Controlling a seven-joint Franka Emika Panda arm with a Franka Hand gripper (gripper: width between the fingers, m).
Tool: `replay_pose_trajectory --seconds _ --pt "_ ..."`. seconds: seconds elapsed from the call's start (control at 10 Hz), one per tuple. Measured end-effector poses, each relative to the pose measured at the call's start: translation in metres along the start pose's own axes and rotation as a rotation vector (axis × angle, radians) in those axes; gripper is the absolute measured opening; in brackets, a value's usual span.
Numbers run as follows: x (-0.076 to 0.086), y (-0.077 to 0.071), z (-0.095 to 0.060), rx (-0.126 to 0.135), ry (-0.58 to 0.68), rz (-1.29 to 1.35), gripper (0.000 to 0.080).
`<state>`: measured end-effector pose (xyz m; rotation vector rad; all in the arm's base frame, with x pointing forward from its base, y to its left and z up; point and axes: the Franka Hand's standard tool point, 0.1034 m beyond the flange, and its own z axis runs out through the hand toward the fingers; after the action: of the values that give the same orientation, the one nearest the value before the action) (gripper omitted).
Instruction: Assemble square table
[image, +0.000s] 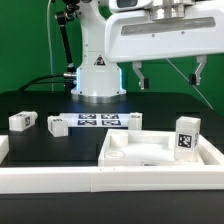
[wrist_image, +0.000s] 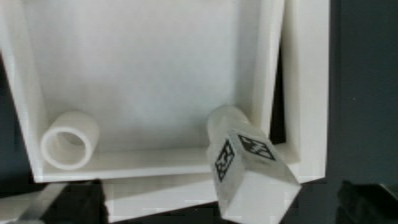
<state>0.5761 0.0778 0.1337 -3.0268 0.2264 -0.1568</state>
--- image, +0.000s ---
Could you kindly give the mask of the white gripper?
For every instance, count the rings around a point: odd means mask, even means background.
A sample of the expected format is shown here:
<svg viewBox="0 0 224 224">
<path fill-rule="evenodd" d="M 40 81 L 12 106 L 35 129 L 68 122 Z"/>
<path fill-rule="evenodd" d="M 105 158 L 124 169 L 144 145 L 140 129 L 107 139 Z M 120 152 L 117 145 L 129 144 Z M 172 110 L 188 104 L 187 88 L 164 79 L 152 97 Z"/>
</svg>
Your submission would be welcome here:
<svg viewBox="0 0 224 224">
<path fill-rule="evenodd" d="M 133 62 L 142 90 L 144 60 L 197 56 L 189 84 L 199 85 L 209 54 L 224 53 L 224 0 L 109 0 L 105 55 Z"/>
</svg>

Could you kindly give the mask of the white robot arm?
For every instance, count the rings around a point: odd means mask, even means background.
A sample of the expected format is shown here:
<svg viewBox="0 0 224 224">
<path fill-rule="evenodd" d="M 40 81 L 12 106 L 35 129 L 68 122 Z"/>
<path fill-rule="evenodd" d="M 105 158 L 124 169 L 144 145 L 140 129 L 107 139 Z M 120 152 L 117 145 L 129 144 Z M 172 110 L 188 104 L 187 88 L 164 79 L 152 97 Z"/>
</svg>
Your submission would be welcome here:
<svg viewBox="0 0 224 224">
<path fill-rule="evenodd" d="M 224 0 L 63 0 L 65 19 L 81 23 L 83 56 L 74 98 L 107 103 L 122 98 L 118 65 L 138 71 L 146 60 L 195 56 L 189 77 L 200 83 L 207 56 L 224 53 Z"/>
</svg>

